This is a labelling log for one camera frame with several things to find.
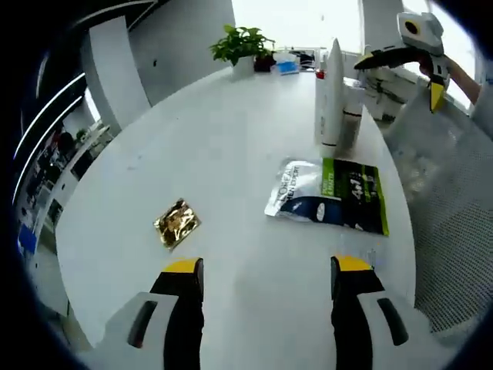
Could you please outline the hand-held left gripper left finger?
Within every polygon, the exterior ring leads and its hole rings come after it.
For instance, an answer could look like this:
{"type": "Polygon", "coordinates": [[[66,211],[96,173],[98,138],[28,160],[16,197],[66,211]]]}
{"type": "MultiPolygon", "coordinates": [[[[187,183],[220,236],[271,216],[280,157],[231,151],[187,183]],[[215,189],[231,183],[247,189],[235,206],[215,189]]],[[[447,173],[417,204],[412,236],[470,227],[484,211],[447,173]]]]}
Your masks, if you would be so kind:
{"type": "Polygon", "coordinates": [[[203,259],[174,261],[107,322],[103,369],[199,369],[203,259]]]}

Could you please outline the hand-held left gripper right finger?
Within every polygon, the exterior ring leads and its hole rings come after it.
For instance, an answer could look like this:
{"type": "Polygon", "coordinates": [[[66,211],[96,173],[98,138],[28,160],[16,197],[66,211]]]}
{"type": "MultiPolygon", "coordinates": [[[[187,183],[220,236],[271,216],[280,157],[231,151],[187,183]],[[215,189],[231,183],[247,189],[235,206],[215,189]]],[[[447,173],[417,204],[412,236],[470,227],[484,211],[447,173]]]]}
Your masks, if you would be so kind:
{"type": "Polygon", "coordinates": [[[333,256],[331,323],[337,369],[430,369],[428,321],[385,290],[364,260],[333,256]]]}

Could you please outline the person's right hand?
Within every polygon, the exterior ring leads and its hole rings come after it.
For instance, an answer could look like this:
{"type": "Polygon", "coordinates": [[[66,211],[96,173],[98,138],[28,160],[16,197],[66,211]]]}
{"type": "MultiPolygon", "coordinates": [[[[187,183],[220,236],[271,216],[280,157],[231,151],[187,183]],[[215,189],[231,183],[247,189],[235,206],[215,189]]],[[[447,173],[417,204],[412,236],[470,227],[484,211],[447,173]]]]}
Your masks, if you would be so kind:
{"type": "MultiPolygon", "coordinates": [[[[458,78],[457,63],[454,62],[452,59],[450,59],[448,56],[445,56],[444,59],[450,78],[456,81],[458,78]]],[[[431,78],[433,76],[433,70],[431,64],[426,59],[423,58],[421,58],[418,63],[419,63],[420,72],[426,75],[428,78],[431,78]]]]}

